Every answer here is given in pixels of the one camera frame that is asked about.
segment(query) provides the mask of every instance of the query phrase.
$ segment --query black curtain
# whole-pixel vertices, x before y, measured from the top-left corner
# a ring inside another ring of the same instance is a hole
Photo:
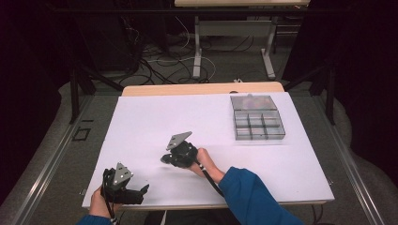
[[[351,121],[351,148],[382,169],[398,186],[397,3],[366,0],[350,5],[313,0],[311,4],[314,8],[361,8],[367,4],[370,10],[351,27],[344,27],[353,19],[350,16],[305,18],[283,79],[293,81],[320,65],[335,50],[341,31],[349,32],[338,52],[335,96]]]
[[[0,4],[1,203],[54,120],[58,88],[69,81],[46,13],[39,1]]]

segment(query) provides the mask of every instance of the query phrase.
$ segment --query desk leg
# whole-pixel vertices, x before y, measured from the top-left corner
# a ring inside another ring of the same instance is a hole
[[[200,48],[200,34],[199,34],[199,18],[195,16],[195,60],[193,62],[193,74],[194,79],[200,77],[200,65],[202,60],[202,49]]]
[[[271,51],[272,41],[275,37],[277,22],[278,22],[278,17],[272,17],[271,26],[268,32],[267,47],[261,50],[261,53],[263,55],[264,65],[266,66],[267,76],[270,80],[276,79],[275,72],[273,70],[271,60],[269,58],[269,52]]]

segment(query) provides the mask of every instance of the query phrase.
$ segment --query gray carpet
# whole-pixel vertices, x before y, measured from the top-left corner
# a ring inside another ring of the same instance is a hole
[[[213,39],[211,40],[211,49],[223,48],[229,50],[237,46],[243,39],[241,37]],[[210,58],[216,67],[216,73],[210,82],[225,83],[231,82],[235,78],[240,78],[244,82],[268,81],[259,52],[259,48],[263,47],[263,41],[263,39],[256,39],[252,47],[245,52],[204,52],[203,56]],[[277,53],[271,56],[278,81],[283,74],[283,67],[292,42],[288,39],[285,45],[283,45],[282,40],[279,43]],[[211,74],[214,67],[206,60],[203,62],[204,68]],[[173,67],[162,67],[155,63],[151,63],[151,65],[161,74],[172,76],[170,79],[176,82],[181,77],[187,77],[187,71],[179,70],[183,68],[181,65]],[[140,69],[137,73],[147,74],[147,70]],[[140,77],[134,77],[127,78],[121,83],[123,85],[137,84],[144,80]],[[157,78],[154,78],[154,80],[156,83],[161,83]],[[82,113],[72,130],[72,134],[76,134],[75,139],[84,138],[85,132],[90,130],[85,141],[74,141],[73,135],[70,139],[65,137],[70,128],[69,87],[66,85],[60,89],[63,103],[58,115],[20,181],[0,207],[1,224],[12,224],[13,221],[19,221],[16,220],[16,217],[21,215],[20,210],[24,206],[26,198],[29,197],[29,191],[42,175],[42,170],[49,158],[54,156],[56,149],[62,147],[59,145],[63,140],[66,140],[65,154],[60,157],[57,168],[54,168],[54,174],[50,177],[50,184],[38,197],[38,204],[28,204],[28,207],[32,207],[32,214],[28,215],[30,219],[27,220],[26,224],[73,224],[86,213],[86,210],[81,208],[83,196],[79,193],[82,188],[88,186],[119,94],[110,90],[103,83],[96,82],[96,86],[99,89],[98,93],[93,97],[85,98],[86,111]],[[291,91],[291,96],[325,175],[332,181],[331,188],[336,197],[334,202],[325,204],[321,221],[347,225],[369,224],[356,190],[344,169],[335,139],[332,138],[324,120],[324,114],[318,109],[319,99],[308,96],[307,88],[306,83],[300,85]],[[349,120],[344,114],[344,108],[338,102],[335,104],[335,121],[343,142],[346,146],[349,146],[351,135]],[[396,213],[398,212],[398,190],[396,186],[371,163],[355,156],[355,154],[353,154],[353,157],[385,224],[395,224],[398,221]],[[312,223],[313,211],[311,206],[286,206],[286,208],[301,218],[305,224]],[[129,211],[123,216],[122,224],[143,224],[145,215],[146,212]]]

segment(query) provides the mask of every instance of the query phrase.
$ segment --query white tabletop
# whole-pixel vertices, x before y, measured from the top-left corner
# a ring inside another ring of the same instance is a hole
[[[177,7],[305,6],[310,0],[175,0]]]
[[[161,163],[174,134],[192,131],[187,142],[205,147],[220,169],[257,173],[279,203],[334,200],[328,181],[288,93],[269,95],[278,107],[286,135],[280,141],[236,141],[229,94],[120,97],[88,187],[101,184],[105,169],[122,162],[134,173],[128,189],[149,184],[141,205],[132,209],[225,207],[209,182],[188,170]],[[91,194],[84,197],[89,207]]]

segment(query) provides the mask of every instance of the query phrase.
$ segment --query person's left hand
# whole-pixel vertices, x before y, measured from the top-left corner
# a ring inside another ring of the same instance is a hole
[[[92,216],[111,218],[108,208],[106,207],[105,199],[100,195],[101,188],[102,187],[96,189],[93,195],[91,196],[90,211],[88,212],[88,214]],[[110,206],[111,208],[112,207],[114,208],[114,212],[116,212],[122,205],[123,204],[120,203],[113,204],[110,202]]]

